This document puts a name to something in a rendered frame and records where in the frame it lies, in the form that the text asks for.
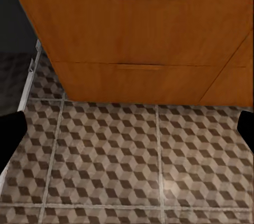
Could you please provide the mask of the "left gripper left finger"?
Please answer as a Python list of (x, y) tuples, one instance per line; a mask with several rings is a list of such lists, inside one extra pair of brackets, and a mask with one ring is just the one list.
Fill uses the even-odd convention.
[(28, 131), (22, 111), (0, 117), (0, 174)]

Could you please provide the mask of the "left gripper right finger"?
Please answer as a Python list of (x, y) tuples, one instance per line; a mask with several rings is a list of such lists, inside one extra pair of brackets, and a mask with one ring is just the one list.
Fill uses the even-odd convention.
[(237, 130), (254, 153), (254, 113), (242, 111)]

